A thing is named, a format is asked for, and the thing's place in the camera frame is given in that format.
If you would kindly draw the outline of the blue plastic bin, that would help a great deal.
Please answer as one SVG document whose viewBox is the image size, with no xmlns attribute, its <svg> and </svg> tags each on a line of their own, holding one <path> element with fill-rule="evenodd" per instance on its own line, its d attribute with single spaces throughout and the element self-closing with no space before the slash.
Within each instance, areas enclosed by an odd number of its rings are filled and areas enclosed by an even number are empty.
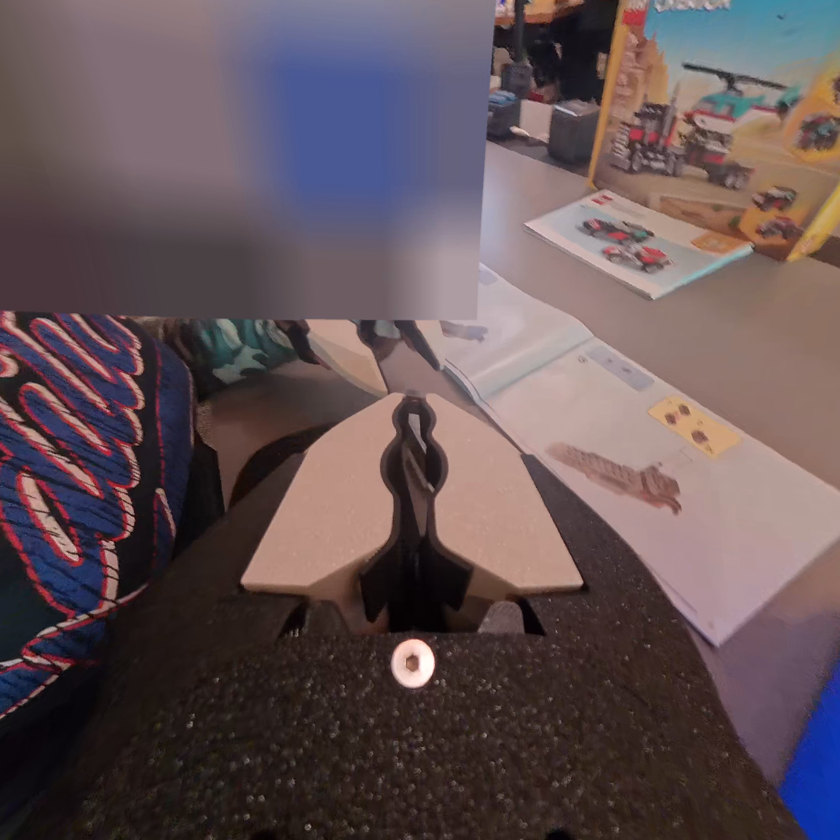
<svg viewBox="0 0 840 840">
<path fill-rule="evenodd" d="M 839 838 L 838 666 L 805 725 L 780 796 L 808 838 Z"/>
</svg>

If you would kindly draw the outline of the closed lego instruction booklet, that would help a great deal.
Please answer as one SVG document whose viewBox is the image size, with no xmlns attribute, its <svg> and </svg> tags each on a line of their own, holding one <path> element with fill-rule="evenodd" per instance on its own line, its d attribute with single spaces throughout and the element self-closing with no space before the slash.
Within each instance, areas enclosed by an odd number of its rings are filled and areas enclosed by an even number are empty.
<svg viewBox="0 0 840 840">
<path fill-rule="evenodd" d="M 525 223 L 548 244 L 655 301 L 745 259 L 753 245 L 604 190 Z"/>
</svg>

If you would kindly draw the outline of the small grey lego piece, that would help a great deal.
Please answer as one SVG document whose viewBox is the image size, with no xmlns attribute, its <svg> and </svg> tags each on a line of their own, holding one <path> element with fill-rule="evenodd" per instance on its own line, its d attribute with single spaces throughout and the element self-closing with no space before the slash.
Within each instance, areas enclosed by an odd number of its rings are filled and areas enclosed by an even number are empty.
<svg viewBox="0 0 840 840">
<path fill-rule="evenodd" d="M 407 392 L 402 418 L 405 459 L 415 475 L 418 488 L 427 495 L 434 493 L 434 472 L 428 460 L 427 444 L 422 428 L 424 399 L 414 392 Z"/>
</svg>

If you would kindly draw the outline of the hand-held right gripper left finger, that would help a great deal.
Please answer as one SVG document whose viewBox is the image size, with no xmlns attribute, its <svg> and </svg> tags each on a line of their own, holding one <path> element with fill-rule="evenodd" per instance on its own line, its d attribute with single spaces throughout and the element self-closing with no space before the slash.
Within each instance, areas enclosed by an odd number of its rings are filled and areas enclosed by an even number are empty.
<svg viewBox="0 0 840 840">
<path fill-rule="evenodd" d="M 387 632 L 386 610 L 365 617 L 359 572 L 392 535 L 382 457 L 403 398 L 388 395 L 308 448 L 241 577 L 247 591 L 333 602 L 352 632 Z"/>
</svg>

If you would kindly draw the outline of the black battery box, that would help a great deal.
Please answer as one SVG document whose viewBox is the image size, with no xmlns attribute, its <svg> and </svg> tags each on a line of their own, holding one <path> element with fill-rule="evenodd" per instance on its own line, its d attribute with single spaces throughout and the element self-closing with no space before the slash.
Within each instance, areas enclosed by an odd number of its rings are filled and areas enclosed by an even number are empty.
<svg viewBox="0 0 840 840">
<path fill-rule="evenodd" d="M 597 103 L 578 99 L 554 104 L 547 142 L 549 157 L 569 165 L 589 163 L 600 110 Z"/>
</svg>

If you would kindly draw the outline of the person's black printed shirt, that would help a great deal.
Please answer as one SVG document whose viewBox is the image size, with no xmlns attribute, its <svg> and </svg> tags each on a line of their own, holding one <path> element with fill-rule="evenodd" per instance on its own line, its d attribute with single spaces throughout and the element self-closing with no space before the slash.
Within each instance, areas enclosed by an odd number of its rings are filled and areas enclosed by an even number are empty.
<svg viewBox="0 0 840 840">
<path fill-rule="evenodd" d="M 175 555 L 196 392 L 124 317 L 2 311 L 2 736 L 62 705 Z"/>
</svg>

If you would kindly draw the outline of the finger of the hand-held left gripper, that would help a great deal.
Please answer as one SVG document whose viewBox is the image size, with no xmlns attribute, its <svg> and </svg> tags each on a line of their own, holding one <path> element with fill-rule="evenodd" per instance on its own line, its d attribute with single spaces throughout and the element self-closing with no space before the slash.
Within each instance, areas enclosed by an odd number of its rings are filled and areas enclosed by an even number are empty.
<svg viewBox="0 0 840 840">
<path fill-rule="evenodd" d="M 360 338 L 356 324 L 341 319 L 310 319 L 311 351 L 332 371 L 377 398 L 388 396 L 387 385 L 370 347 Z"/>
</svg>

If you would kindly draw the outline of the yellow lego truck box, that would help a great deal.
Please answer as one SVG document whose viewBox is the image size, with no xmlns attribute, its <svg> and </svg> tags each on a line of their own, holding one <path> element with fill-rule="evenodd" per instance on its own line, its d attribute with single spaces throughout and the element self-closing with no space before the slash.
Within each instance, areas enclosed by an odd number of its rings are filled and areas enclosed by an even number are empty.
<svg viewBox="0 0 840 840">
<path fill-rule="evenodd" d="M 772 259 L 838 230 L 838 1 L 620 2 L 589 181 Z"/>
</svg>

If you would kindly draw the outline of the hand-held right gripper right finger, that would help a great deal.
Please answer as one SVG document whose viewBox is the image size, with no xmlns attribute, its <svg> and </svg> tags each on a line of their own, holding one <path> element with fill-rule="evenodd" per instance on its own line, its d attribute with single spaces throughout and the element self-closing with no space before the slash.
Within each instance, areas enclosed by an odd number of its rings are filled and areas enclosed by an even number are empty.
<svg viewBox="0 0 840 840">
<path fill-rule="evenodd" d="M 418 524 L 423 623 L 477 632 L 540 633 L 526 600 L 578 594 L 584 578 L 519 449 L 439 395 L 418 400 Z"/>
</svg>

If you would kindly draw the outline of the lego instruction booklet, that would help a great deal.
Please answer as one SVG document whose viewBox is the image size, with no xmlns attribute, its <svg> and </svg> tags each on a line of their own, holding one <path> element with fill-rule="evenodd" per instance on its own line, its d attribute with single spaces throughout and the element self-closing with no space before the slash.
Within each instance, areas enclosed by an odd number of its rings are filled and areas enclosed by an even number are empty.
<svg viewBox="0 0 840 840">
<path fill-rule="evenodd" d="M 604 190 L 525 223 L 548 244 L 655 301 L 745 259 L 753 245 Z"/>
<path fill-rule="evenodd" d="M 838 542 L 838 490 L 708 413 L 585 325 L 478 269 L 445 369 L 725 643 Z"/>
</svg>

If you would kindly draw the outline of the black light stand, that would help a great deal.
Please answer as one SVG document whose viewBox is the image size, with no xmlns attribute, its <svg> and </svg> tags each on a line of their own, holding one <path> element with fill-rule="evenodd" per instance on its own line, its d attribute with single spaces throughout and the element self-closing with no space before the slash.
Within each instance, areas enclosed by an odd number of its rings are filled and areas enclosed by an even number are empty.
<svg viewBox="0 0 840 840">
<path fill-rule="evenodd" d="M 513 47 L 512 63 L 502 73 L 502 87 L 505 91 L 512 93 L 518 100 L 526 99 L 529 96 L 532 82 L 532 69 L 527 60 L 524 45 L 525 1 L 514 1 L 513 3 L 513 35 L 511 45 Z"/>
</svg>

